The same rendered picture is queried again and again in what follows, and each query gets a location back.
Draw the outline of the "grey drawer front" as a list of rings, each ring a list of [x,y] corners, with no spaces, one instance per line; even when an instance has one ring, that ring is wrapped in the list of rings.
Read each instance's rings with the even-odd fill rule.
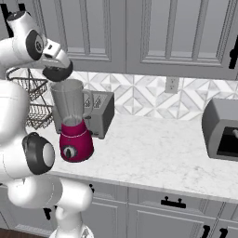
[[[170,201],[177,201],[182,199],[182,203],[186,204],[186,208],[177,208],[166,205],[161,205],[161,200],[168,196]],[[215,218],[222,207],[222,202],[214,201],[198,197],[190,197],[181,194],[174,194],[169,192],[156,192],[143,189],[129,188],[128,202],[134,205],[145,205],[148,207],[169,209],[183,213],[196,214]]]
[[[238,222],[238,204],[226,203],[220,217],[222,219]]]
[[[126,202],[126,187],[96,181],[90,181],[89,186],[94,190],[96,198]]]

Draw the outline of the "black blender lid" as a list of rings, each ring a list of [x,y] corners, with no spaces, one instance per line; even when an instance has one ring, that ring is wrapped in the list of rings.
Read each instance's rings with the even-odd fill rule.
[[[73,72],[73,63],[70,62],[69,66],[62,68],[60,66],[45,65],[43,76],[51,82],[61,82],[66,80]]]

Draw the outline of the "grey cupboard door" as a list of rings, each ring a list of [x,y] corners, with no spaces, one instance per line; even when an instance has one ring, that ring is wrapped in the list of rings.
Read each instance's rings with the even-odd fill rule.
[[[49,237],[57,228],[55,208],[50,207],[46,218],[43,208],[28,209],[13,205],[7,196],[7,187],[0,186],[0,214],[10,230]]]
[[[238,0],[127,0],[126,70],[238,80]]]
[[[200,238],[214,218],[143,205],[128,205],[127,238]]]
[[[76,71],[126,70],[126,0],[34,0],[37,23]]]
[[[9,37],[5,21],[6,15],[2,10],[1,5],[7,7],[7,12],[16,12],[19,10],[18,0],[0,0],[0,40]]]
[[[220,219],[214,230],[213,238],[219,238],[220,236],[219,230],[221,228],[228,230],[226,238],[238,238],[238,222]]]
[[[126,203],[94,198],[82,217],[95,238],[127,238]]]

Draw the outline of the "grey lower cupboard door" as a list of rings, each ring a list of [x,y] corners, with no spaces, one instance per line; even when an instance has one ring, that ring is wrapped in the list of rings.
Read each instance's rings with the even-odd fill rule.
[[[46,218],[43,208],[28,209],[13,205],[7,196],[7,187],[0,186],[0,214],[10,230],[49,237],[57,228],[55,208],[50,207]]]
[[[94,198],[82,217],[95,238],[127,238],[126,203]]]
[[[219,238],[220,236],[219,230],[221,228],[228,230],[226,238],[238,238],[238,222],[220,219],[214,230],[213,238]]]
[[[200,238],[214,218],[143,205],[128,205],[127,238]]]

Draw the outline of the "white wall socket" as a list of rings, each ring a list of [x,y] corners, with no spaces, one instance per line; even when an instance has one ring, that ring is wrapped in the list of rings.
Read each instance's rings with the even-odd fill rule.
[[[179,78],[167,77],[165,81],[165,93],[177,94],[179,90]]]

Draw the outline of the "grey upper cupboard door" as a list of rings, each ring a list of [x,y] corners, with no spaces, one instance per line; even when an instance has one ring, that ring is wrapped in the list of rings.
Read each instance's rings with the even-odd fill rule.
[[[19,10],[18,0],[0,0],[0,40],[9,37],[5,21],[6,15],[2,10],[1,5],[7,7],[7,12],[16,12]]]
[[[37,23],[76,71],[126,70],[126,0],[34,0]]]
[[[126,70],[238,80],[238,0],[127,0]]]

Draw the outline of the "grey toaster oven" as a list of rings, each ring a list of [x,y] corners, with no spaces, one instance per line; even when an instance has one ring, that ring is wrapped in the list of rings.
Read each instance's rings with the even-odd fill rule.
[[[210,158],[238,162],[238,99],[211,99],[202,131]]]

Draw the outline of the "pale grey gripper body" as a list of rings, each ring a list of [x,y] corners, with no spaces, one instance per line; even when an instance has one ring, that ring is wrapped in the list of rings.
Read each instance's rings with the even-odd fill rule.
[[[45,51],[43,54],[43,64],[47,67],[66,69],[70,66],[70,60],[62,49],[56,52]]]

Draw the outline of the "blender with red base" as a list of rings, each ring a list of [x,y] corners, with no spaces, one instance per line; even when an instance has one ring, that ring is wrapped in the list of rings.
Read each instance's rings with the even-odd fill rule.
[[[94,152],[93,140],[84,121],[93,111],[92,92],[76,79],[52,83],[50,91],[61,119],[61,158],[69,163],[83,162]]]

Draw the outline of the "silver toaster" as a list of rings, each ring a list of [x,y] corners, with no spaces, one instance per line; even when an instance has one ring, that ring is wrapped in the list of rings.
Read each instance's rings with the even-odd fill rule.
[[[91,90],[93,99],[84,93],[84,112],[89,115],[80,126],[66,126],[62,123],[57,106],[52,108],[53,120],[58,134],[73,137],[86,131],[92,137],[104,139],[114,117],[114,94],[105,91]]]

